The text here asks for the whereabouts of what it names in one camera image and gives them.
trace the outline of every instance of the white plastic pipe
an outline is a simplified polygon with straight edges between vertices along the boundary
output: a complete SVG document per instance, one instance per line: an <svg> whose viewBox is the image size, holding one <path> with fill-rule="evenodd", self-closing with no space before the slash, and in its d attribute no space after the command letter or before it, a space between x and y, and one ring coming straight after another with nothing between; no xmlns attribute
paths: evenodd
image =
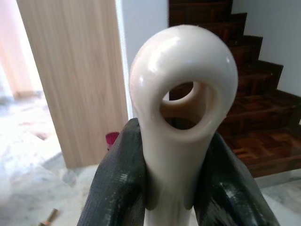
<svg viewBox="0 0 301 226"><path fill-rule="evenodd" d="M182 99L163 100L193 81ZM236 95L238 73L227 46L210 31L190 25L168 28L139 50L130 94L140 123L148 170L146 226L187 226L206 150ZM165 118L195 126L180 130Z"/></svg>

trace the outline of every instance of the marble floor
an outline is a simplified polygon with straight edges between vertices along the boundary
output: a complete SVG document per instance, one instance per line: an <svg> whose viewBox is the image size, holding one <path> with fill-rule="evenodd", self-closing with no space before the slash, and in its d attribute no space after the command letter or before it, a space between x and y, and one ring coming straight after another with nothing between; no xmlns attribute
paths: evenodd
<svg viewBox="0 0 301 226"><path fill-rule="evenodd" d="M44 96L0 104L0 226L76 225L97 166L66 169ZM301 222L301 169L257 178L282 226Z"/></svg>

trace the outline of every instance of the dark wood stair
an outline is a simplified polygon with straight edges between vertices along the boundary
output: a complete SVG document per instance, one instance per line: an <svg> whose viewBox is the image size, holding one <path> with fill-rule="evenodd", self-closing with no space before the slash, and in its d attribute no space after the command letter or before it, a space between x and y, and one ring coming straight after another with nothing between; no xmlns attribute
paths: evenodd
<svg viewBox="0 0 301 226"><path fill-rule="evenodd" d="M232 0L170 0L169 25L206 28L231 50L238 91L218 132L252 175L301 168L301 98L277 90L283 66L258 60L262 37L244 36L247 14L231 15L231 7ZM170 100L184 97L192 86L174 88Z"/></svg>

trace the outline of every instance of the red object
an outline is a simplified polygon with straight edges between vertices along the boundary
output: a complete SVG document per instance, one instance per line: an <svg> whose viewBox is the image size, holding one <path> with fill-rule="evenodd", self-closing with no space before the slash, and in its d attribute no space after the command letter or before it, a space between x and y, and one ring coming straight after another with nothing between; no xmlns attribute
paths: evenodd
<svg viewBox="0 0 301 226"><path fill-rule="evenodd" d="M107 135L105 135L108 150L113 146L118 135L119 135L119 132L112 132L112 133L108 133Z"/></svg>

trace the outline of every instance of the wooden door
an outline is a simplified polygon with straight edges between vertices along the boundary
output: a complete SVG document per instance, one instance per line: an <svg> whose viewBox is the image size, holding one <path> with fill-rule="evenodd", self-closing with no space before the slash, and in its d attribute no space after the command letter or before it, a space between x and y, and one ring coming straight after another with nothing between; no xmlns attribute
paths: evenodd
<svg viewBox="0 0 301 226"><path fill-rule="evenodd" d="M127 121L115 1L17 2L67 167L99 163Z"/></svg>

